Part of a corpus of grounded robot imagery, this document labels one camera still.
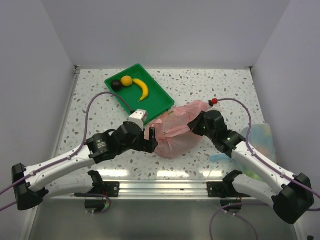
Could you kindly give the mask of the pink plastic bag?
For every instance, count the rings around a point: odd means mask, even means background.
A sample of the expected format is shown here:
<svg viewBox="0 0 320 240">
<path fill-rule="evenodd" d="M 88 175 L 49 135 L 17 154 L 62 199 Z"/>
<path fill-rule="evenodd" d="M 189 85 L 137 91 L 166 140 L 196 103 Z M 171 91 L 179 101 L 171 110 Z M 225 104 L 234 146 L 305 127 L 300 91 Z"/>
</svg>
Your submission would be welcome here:
<svg viewBox="0 0 320 240">
<path fill-rule="evenodd" d="M 146 128 L 155 129 L 155 138 L 158 146 L 155 153 L 163 159 L 172 160 L 195 148 L 202 137 L 191 132 L 188 123 L 198 115 L 208 111 L 211 106 L 201 100 L 180 107 L 174 107 L 157 119 L 151 121 Z"/>
</svg>

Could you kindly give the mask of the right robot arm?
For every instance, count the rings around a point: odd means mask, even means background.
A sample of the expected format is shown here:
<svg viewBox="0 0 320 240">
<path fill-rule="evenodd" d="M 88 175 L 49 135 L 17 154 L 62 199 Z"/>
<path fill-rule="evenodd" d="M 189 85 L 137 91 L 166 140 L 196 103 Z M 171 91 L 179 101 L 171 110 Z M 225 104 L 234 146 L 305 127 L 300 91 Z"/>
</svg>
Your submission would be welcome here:
<svg viewBox="0 0 320 240">
<path fill-rule="evenodd" d="M 242 135 L 228 129 L 219 111 L 202 111 L 187 126 L 192 133 L 210 139 L 219 152 L 260 177 L 256 180 L 239 170 L 231 171 L 222 180 L 221 198 L 253 197 L 272 207 L 278 217 L 291 225 L 315 203 L 309 177 L 303 173 L 296 175 L 261 154 Z"/>
</svg>

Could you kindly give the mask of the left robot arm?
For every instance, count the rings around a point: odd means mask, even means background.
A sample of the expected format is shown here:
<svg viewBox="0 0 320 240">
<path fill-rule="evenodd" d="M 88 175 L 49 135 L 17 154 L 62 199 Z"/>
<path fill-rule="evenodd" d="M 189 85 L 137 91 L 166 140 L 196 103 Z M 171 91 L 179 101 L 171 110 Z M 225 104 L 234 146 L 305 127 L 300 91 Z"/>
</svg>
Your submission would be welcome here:
<svg viewBox="0 0 320 240">
<path fill-rule="evenodd" d="M 19 211 L 40 205 L 44 199 L 67 194 L 99 196 L 105 185 L 97 171 L 91 170 L 81 180 L 67 182 L 64 177 L 77 170 L 91 167 L 134 150 L 153 153 L 158 146 L 156 130 L 146 130 L 138 124 L 125 121 L 118 129 L 97 133 L 61 156 L 40 164 L 22 163 L 11 169 L 12 186 Z"/>
</svg>

